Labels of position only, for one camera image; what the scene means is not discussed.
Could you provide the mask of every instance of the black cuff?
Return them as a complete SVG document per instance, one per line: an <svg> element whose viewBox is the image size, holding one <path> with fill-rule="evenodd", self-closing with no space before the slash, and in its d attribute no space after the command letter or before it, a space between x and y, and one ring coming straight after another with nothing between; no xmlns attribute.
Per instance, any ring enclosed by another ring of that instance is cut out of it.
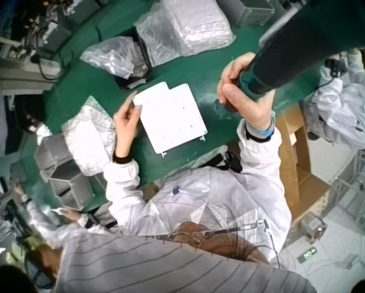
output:
<svg viewBox="0 0 365 293"><path fill-rule="evenodd" d="M116 164L120 164L120 165L123 165L123 164L127 164L127 163L130 163L132 161L132 158L130 155L126 156L126 157L118 157L116 156L115 152L114 154L112 155L112 160L116 163Z"/></svg>
<svg viewBox="0 0 365 293"><path fill-rule="evenodd" d="M23 201L22 203L21 203L21 205L24 207L24 208L26 208L26 206L28 205L28 203L30 203L32 201L32 199L31 198L28 198L26 201Z"/></svg>
<svg viewBox="0 0 365 293"><path fill-rule="evenodd" d="M250 132L248 131L248 128L246 127L246 124L245 124L245 134L246 134L246 138L247 140L254 140L255 142L258 142L258 143L264 143L264 142L268 142L270 140L270 138L273 136L273 133L275 133L275 130L272 131L272 133L266 137L265 139L259 139L258 137L255 137L253 135L250 134Z"/></svg>

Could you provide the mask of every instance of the bubble wrap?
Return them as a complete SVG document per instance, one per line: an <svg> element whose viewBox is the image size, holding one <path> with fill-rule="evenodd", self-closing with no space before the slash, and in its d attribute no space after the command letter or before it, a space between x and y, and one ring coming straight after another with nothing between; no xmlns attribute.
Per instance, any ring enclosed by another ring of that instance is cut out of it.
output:
<svg viewBox="0 0 365 293"><path fill-rule="evenodd" d="M136 22L136 27L153 66L234 41L229 22L215 0L161 0Z"/></svg>
<svg viewBox="0 0 365 293"><path fill-rule="evenodd" d="M161 5L180 40L183 56L222 48L234 40L216 0L162 0Z"/></svg>
<svg viewBox="0 0 365 293"><path fill-rule="evenodd" d="M113 119L90 96L79 113L62 125L68 149L85 176L101 173L116 144Z"/></svg>
<svg viewBox="0 0 365 293"><path fill-rule="evenodd" d="M159 3L155 3L147 14L142 15L135 26L146 44L153 67L181 57L173 26Z"/></svg>
<svg viewBox="0 0 365 293"><path fill-rule="evenodd" d="M111 38L93 45L80 59L124 79L130 75L142 77L148 70L139 45L131 37Z"/></svg>

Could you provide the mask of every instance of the hand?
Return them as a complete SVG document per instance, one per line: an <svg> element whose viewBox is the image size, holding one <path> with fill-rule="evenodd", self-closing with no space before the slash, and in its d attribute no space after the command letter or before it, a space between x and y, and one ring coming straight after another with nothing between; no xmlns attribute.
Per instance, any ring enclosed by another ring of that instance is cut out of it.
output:
<svg viewBox="0 0 365 293"><path fill-rule="evenodd" d="M116 157L126 157L129 154L132 141L136 134L136 126L139 121L141 106L132 107L131 102L137 92L128 96L126 101L114 115L117 135Z"/></svg>
<svg viewBox="0 0 365 293"><path fill-rule="evenodd" d="M74 209L64 209L63 211L61 211L61 213L66 218L74 222L78 222L78 220L81 218L81 214L78 211L75 211Z"/></svg>
<svg viewBox="0 0 365 293"><path fill-rule="evenodd" d="M13 191L18 194L20 197L23 197L25 195L24 189L21 187L19 182L16 182L14 184Z"/></svg>
<svg viewBox="0 0 365 293"><path fill-rule="evenodd" d="M349 50L349 54L357 55L357 54L359 54L359 49L351 49L351 50Z"/></svg>
<svg viewBox="0 0 365 293"><path fill-rule="evenodd" d="M241 71L249 66L254 57L254 53L247 53L238 57L224 69L217 87L217 99L221 104L229 101L252 127L265 131L271 123L270 116L275 90L257 101L253 101L235 85Z"/></svg>

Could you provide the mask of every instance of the person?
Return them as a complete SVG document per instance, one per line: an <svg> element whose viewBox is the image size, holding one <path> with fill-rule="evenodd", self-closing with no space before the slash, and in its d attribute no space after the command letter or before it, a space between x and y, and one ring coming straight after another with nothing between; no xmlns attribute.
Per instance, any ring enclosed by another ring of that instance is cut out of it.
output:
<svg viewBox="0 0 365 293"><path fill-rule="evenodd" d="M35 229L53 249L62 248L64 237L70 233L77 233L82 230L101 234L117 234L120 232L117 221L108 211L110 203L102 205L92 215L81 214L74 209L63 209L61 211L62 215L71 223L57 227L42 213L35 201L25 194L18 183L15 185L14 191L31 216L31 223L35 226Z"/></svg>
<svg viewBox="0 0 365 293"><path fill-rule="evenodd" d="M309 138L321 137L353 150L365 149L365 70L360 51L352 49L348 53L350 84L344 86L343 80L333 78L325 66L320 73L319 89L303 104Z"/></svg>
<svg viewBox="0 0 365 293"><path fill-rule="evenodd" d="M183 172L146 204L136 188L137 163L129 157L140 108L130 106L132 95L123 103L114 116L115 162L104 172L109 209L123 233L66 235L63 251L49 252L60 258L50 267L53 292L316 293L300 275L269 266L272 254L251 242L269 234L280 250L291 222L279 179L274 92L254 103L231 83L253 56L224 70L218 92L221 103L227 99L245 117L237 129L241 173L212 167ZM230 233L238 227L253 237Z"/></svg>
<svg viewBox="0 0 365 293"><path fill-rule="evenodd" d="M267 260L280 251L291 224L291 213L280 181L281 144L274 125L272 91L257 103L248 99L231 82L245 68L253 53L236 59L222 73L217 97L235 106L243 119L237 128L240 173L203 167L184 171L161 186L146 203L139 185L139 168L130 155L140 107L131 108L130 95L114 115L117 146L114 161L104 169L106 198L112 203L110 213L117 219L122 233L138 236L169 234L184 222L194 222L208 229L231 228L267 220L273 234L270 239L259 231L239 233L246 241L263 245L258 249Z"/></svg>

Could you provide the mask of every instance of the gray metal box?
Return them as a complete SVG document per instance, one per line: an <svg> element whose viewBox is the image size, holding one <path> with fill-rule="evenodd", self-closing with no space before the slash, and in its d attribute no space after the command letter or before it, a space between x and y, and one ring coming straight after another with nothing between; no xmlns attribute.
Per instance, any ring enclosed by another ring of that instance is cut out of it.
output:
<svg viewBox="0 0 365 293"><path fill-rule="evenodd" d="M217 0L233 26L263 26L274 16L275 9L269 0Z"/></svg>
<svg viewBox="0 0 365 293"><path fill-rule="evenodd" d="M57 166L71 160L73 156L67 148L63 134L44 137L34 155L45 182L54 173Z"/></svg>
<svg viewBox="0 0 365 293"><path fill-rule="evenodd" d="M62 205L71 209L81 211L94 196L89 179L74 160L57 166L49 182Z"/></svg>

